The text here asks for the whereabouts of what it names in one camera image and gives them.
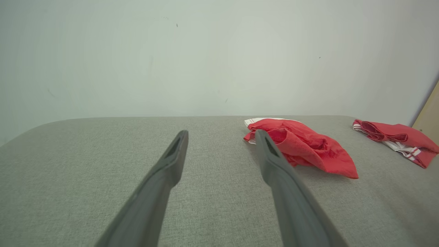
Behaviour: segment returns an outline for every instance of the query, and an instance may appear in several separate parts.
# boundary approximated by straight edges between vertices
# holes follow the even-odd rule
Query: gray fabric surface
[[[439,159],[427,170],[346,116],[281,116],[336,139],[357,180],[297,167],[351,246],[438,246]],[[92,245],[149,168],[189,130],[159,245],[276,246],[281,236],[245,116],[94,118],[34,128],[0,147],[0,245]]]

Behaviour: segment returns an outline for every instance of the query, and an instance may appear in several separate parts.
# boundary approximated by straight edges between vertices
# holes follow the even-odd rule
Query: wall mark
[[[52,97],[56,98],[56,97],[55,97],[55,95],[54,95],[54,94],[52,94],[52,92],[50,91],[50,89],[49,89],[49,88],[47,89],[47,92],[48,92],[48,93],[49,93],[50,95],[52,95]]]

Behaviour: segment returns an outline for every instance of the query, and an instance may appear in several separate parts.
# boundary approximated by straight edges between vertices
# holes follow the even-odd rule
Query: folded red fabric
[[[384,142],[394,151],[402,153],[423,168],[427,168],[439,153],[439,146],[424,133],[402,124],[391,125],[355,120],[353,129],[366,133],[367,137],[373,141]]]
[[[267,131],[276,146],[292,165],[316,166],[328,172],[358,178],[354,161],[340,144],[318,134],[301,122],[263,119],[248,126],[244,140],[255,138],[258,129]]]

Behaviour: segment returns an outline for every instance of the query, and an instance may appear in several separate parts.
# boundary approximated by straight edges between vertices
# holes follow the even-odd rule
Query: gray table
[[[297,167],[352,246],[439,245],[439,159],[427,170],[351,129],[347,116],[278,116],[336,139],[357,180]],[[92,245],[178,131],[189,130],[159,245],[281,245],[246,116],[66,120],[0,147],[0,245]]]

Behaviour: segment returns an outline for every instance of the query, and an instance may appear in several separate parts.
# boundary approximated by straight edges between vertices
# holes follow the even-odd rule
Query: crumpled red fabric
[[[254,139],[258,129],[267,131],[292,166],[316,166],[327,173],[358,178],[354,161],[336,140],[316,133],[301,122],[263,119],[250,124],[248,129],[250,133],[244,140]]]

